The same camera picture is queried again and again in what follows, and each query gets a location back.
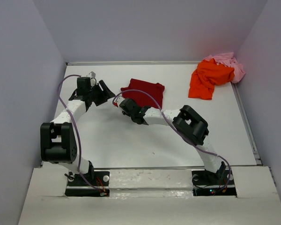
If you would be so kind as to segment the dark red t shirt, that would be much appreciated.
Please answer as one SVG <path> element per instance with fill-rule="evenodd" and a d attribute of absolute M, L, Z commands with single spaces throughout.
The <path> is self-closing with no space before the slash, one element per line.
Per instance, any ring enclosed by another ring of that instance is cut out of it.
<path fill-rule="evenodd" d="M 162 108 L 163 106 L 163 92 L 165 87 L 160 83 L 150 83 L 138 79 L 131 79 L 127 87 L 120 88 L 121 91 L 126 90 L 141 90 L 149 94 Z M 158 109 L 155 101 L 149 97 L 147 94 L 144 94 L 139 91 L 128 91 L 122 94 L 124 98 L 133 99 L 139 106 L 151 106 Z"/>

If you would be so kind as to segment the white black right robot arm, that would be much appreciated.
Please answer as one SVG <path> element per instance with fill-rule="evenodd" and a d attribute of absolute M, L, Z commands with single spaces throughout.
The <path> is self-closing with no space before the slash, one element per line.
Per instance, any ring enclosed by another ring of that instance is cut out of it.
<path fill-rule="evenodd" d="M 174 128 L 183 140 L 195 147 L 206 171 L 206 179 L 216 184 L 223 179 L 226 165 L 214 150 L 208 135 L 208 123 L 189 105 L 179 110 L 160 110 L 152 106 L 139 106 L 124 97 L 118 97 L 115 104 L 122 113 L 138 125 L 164 125 Z"/>

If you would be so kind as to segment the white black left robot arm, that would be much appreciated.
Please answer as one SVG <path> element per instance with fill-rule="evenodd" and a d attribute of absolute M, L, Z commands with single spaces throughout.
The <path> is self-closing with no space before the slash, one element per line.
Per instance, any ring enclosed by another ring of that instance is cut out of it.
<path fill-rule="evenodd" d="M 77 76 L 76 89 L 68 102 L 60 100 L 64 110 L 51 122 L 45 122 L 40 127 L 42 161 L 61 165 L 77 174 L 83 185 L 91 184 L 95 177 L 94 167 L 82 157 L 81 139 L 76 123 L 92 104 L 99 106 L 113 97 L 115 94 L 103 80 Z"/>

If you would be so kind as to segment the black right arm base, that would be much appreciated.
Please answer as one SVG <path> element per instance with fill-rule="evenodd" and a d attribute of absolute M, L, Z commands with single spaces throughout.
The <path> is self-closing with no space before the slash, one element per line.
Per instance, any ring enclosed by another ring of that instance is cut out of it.
<path fill-rule="evenodd" d="M 225 170 L 223 177 L 217 179 L 205 170 L 192 171 L 193 196 L 237 196 L 233 173 Z"/>

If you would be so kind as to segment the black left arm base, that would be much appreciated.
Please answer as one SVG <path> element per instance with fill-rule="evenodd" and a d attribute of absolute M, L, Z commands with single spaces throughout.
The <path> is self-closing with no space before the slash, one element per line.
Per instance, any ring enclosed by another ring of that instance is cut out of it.
<path fill-rule="evenodd" d="M 95 171 L 94 178 L 84 175 L 85 179 L 79 174 L 72 172 L 65 173 L 67 185 L 65 195 L 68 197 L 108 197 L 110 195 L 109 171 Z"/>

